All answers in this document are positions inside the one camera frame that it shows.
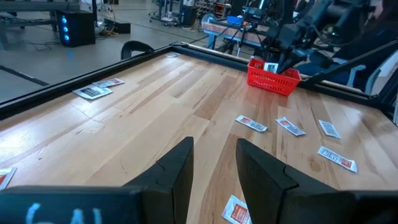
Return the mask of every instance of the wooden table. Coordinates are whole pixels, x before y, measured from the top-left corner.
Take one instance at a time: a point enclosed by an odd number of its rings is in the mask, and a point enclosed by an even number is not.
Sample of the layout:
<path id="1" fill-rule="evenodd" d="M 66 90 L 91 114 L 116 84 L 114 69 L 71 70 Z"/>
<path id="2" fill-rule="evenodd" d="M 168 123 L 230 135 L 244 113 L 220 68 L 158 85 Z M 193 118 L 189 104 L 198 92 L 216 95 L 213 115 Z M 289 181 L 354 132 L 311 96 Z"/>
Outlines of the wooden table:
<path id="1" fill-rule="evenodd" d="M 212 49 L 212 50 L 214 49 L 217 37 L 232 39 L 232 37 L 235 35 L 237 29 L 233 28 L 233 27 L 228 27 L 228 26 L 230 26 L 230 24 L 227 24 L 226 21 L 225 21 L 225 25 L 214 24 L 214 23 L 210 23 L 210 22 L 204 22 L 202 24 L 202 29 L 203 29 L 204 33 L 209 35 L 208 44 L 207 44 L 207 47 L 209 49 Z M 268 27 L 258 26 L 257 29 L 260 31 L 267 31 Z M 233 40 L 242 41 L 242 35 L 243 35 L 242 32 L 238 32 L 234 36 Z M 257 36 L 257 34 L 255 34 L 253 32 L 247 32 L 244 35 L 243 42 L 245 44 L 249 44 L 249 45 L 252 45 L 255 47 L 261 47 L 259 39 L 261 41 L 263 41 L 265 38 L 266 38 L 266 36 L 264 36 L 264 35 Z"/>
<path id="2" fill-rule="evenodd" d="M 9 186 L 120 186 L 185 136 L 195 138 L 187 223 L 227 223 L 231 195 L 243 199 L 237 138 L 336 189 L 398 189 L 398 129 L 380 111 L 297 88 L 289 97 L 246 84 L 246 74 L 202 60 L 164 55 L 114 75 L 126 83 L 88 101 L 73 93 L 0 122 L 1 167 Z M 269 129 L 234 121 L 244 114 Z M 296 138 L 275 119 L 307 132 Z M 342 139 L 324 135 L 331 121 Z M 319 156 L 320 146 L 354 159 L 352 173 Z"/>

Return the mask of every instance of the gray floor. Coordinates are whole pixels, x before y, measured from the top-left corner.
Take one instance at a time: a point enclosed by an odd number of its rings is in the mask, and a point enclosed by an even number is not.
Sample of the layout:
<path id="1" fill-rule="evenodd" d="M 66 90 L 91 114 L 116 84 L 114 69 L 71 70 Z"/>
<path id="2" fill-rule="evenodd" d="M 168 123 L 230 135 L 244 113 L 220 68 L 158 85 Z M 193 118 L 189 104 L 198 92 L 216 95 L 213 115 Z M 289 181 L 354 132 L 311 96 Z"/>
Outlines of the gray floor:
<path id="1" fill-rule="evenodd" d="M 82 9 L 89 9 L 89 5 L 82 3 Z M 91 72 L 111 65 L 120 60 L 120 50 L 126 41 L 139 40 L 157 49 L 174 41 L 192 42 L 206 34 L 187 31 L 179 27 L 165 27 L 159 21 L 150 22 L 149 12 L 157 10 L 151 0 L 120 0 L 114 6 L 116 19 L 131 23 L 130 34 L 119 34 L 115 38 L 97 40 L 95 45 L 86 45 L 76 48 L 67 48 L 60 44 L 36 45 L 39 50 L 30 44 L 44 42 L 58 42 L 58 34 L 52 32 L 50 26 L 26 27 L 25 29 L 12 28 L 7 30 L 9 49 L 0 50 L 0 64 L 13 68 L 49 84 L 68 80 L 70 78 Z M 23 19 L 47 19 L 47 12 L 19 12 L 18 17 Z M 195 44 L 205 47 L 207 38 Z M 243 48 L 241 56 L 250 57 L 252 49 Z M 0 102 L 30 93 L 40 88 L 10 74 L 0 73 Z"/>

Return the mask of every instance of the red basket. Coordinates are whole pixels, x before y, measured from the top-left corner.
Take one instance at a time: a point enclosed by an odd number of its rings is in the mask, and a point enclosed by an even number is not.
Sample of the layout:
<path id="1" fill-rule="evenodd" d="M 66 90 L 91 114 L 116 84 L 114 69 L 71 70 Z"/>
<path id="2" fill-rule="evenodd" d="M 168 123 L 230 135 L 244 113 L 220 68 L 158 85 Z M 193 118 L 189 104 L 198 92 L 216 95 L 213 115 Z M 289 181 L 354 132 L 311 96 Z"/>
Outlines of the red basket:
<path id="1" fill-rule="evenodd" d="M 301 81 L 300 72 L 290 68 L 282 74 L 264 71 L 264 61 L 252 58 L 248 65 L 248 84 L 289 96 Z"/>

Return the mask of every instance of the plastic basket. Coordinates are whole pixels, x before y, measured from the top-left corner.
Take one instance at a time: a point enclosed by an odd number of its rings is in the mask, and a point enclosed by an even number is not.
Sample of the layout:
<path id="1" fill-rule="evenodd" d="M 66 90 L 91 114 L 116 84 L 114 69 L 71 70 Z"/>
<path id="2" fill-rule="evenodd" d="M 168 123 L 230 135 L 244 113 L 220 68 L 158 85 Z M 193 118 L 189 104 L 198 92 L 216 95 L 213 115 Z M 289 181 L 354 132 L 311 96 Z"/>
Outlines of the plastic basket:
<path id="1" fill-rule="evenodd" d="M 264 61 L 252 58 L 248 64 L 248 84 L 289 96 L 301 81 L 300 72 L 290 68 L 282 74 L 264 71 Z"/>

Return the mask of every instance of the black frame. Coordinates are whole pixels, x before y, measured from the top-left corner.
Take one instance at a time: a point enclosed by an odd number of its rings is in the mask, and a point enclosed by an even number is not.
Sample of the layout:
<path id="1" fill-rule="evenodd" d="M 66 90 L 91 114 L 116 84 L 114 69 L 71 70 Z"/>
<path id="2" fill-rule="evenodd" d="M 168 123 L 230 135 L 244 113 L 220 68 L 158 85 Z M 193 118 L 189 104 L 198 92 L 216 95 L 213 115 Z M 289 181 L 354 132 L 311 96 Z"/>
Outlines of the black frame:
<path id="1" fill-rule="evenodd" d="M 0 120 L 33 108 L 37 105 L 50 101 L 56 97 L 70 93 L 72 90 L 89 85 L 92 82 L 104 79 L 108 76 L 114 75 L 122 70 L 131 68 L 142 62 L 156 58 L 167 52 L 176 52 L 190 57 L 206 60 L 208 62 L 223 65 L 229 68 L 237 69 L 242 72 L 247 71 L 247 60 L 236 58 L 231 55 L 222 54 L 213 50 L 203 49 L 200 47 L 192 46 L 190 44 L 174 42 L 168 46 L 159 48 L 154 51 L 144 52 L 131 58 L 121 60 L 113 65 L 92 71 L 90 73 L 80 75 L 70 80 L 47 85 L 41 90 L 22 95 L 9 101 L 0 103 Z M 300 88 L 323 93 L 326 95 L 334 96 L 361 105 L 370 106 L 381 110 L 387 117 L 392 119 L 391 113 L 394 112 L 392 102 L 394 101 L 398 90 L 398 70 L 394 72 L 385 87 L 381 90 L 379 95 L 368 95 L 349 88 L 344 88 L 338 85 L 331 85 L 321 80 L 318 82 L 301 81 L 298 85 Z"/>

